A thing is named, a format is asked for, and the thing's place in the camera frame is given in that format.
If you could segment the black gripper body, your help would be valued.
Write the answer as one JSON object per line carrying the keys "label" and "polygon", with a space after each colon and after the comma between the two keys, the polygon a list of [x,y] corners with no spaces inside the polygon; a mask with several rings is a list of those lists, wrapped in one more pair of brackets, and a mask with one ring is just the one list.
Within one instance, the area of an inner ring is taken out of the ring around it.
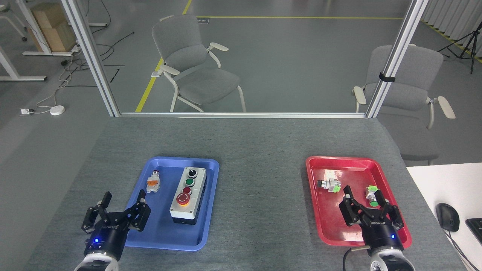
{"label": "black gripper body", "polygon": [[84,219],[83,230],[87,232],[89,229],[91,236],[85,242],[85,250],[83,254],[86,256],[92,253],[107,254],[119,261],[124,250],[127,234],[129,231],[129,221],[125,218],[114,218],[114,224],[106,225],[103,220],[93,225],[89,219]]}
{"label": "black gripper body", "polygon": [[400,227],[393,226],[391,222],[375,222],[371,220],[366,222],[362,220],[360,228],[365,245],[370,247],[367,252],[375,253],[391,248],[404,250],[398,235]]}

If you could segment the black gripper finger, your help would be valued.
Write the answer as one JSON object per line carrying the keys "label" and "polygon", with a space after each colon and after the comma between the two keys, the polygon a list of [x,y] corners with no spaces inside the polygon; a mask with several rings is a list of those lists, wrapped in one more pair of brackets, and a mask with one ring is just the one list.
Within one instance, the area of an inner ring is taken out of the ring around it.
{"label": "black gripper finger", "polygon": [[101,216],[100,222],[107,225],[110,224],[110,218],[107,214],[107,207],[110,204],[112,194],[110,192],[105,192],[103,199],[96,204],[96,206],[89,207],[87,209],[85,218],[82,223],[82,230],[94,230],[95,220],[98,215]]}
{"label": "black gripper finger", "polygon": [[404,227],[403,220],[401,218],[401,214],[399,212],[399,208],[396,205],[391,205],[387,199],[383,196],[381,190],[376,191],[376,199],[380,206],[379,211],[379,219],[380,220],[390,220],[392,226],[399,230]]}
{"label": "black gripper finger", "polygon": [[121,213],[119,226],[122,226],[122,229],[127,228],[143,231],[150,213],[151,208],[146,203],[146,192],[141,189],[136,203]]}
{"label": "black gripper finger", "polygon": [[339,209],[347,226],[353,226],[363,218],[369,217],[367,208],[362,206],[354,199],[350,186],[345,186],[343,189],[343,200],[339,204]]}

